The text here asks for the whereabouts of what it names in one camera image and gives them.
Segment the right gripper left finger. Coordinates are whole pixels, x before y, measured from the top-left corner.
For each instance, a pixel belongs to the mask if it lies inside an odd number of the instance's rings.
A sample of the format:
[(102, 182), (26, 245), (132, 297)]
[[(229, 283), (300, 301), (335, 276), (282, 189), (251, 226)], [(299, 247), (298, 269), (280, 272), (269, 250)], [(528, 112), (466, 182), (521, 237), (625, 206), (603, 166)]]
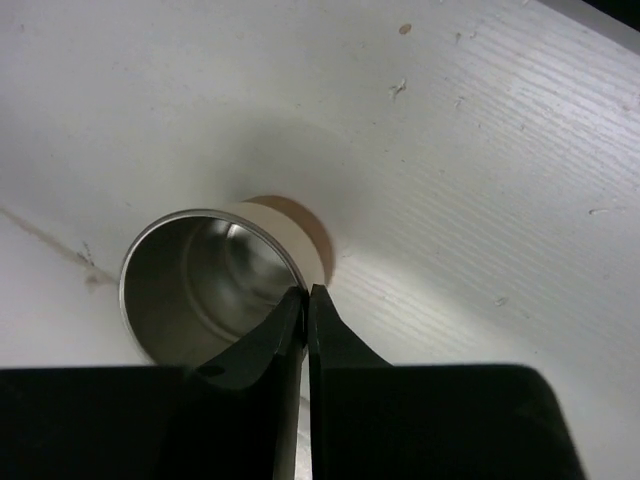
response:
[(5, 479), (291, 479), (303, 296), (197, 367), (5, 369)]

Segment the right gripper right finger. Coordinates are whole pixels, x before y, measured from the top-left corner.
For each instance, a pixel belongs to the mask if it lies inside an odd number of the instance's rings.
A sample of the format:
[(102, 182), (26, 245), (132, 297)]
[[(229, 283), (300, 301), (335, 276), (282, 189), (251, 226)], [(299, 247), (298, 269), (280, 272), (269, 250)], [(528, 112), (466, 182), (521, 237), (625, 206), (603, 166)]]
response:
[(307, 314), (317, 479), (581, 479), (559, 402), (518, 364), (391, 364), (324, 286)]

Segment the metal cup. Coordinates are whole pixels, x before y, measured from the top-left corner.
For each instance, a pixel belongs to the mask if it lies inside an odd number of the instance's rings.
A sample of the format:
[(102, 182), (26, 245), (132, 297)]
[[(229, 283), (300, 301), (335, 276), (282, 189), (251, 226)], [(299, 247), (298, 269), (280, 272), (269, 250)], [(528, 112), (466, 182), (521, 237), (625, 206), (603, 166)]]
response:
[(120, 310), (147, 361), (198, 366), (254, 330), (289, 288), (329, 284), (335, 263), (328, 229), (293, 199), (182, 210), (129, 247)]

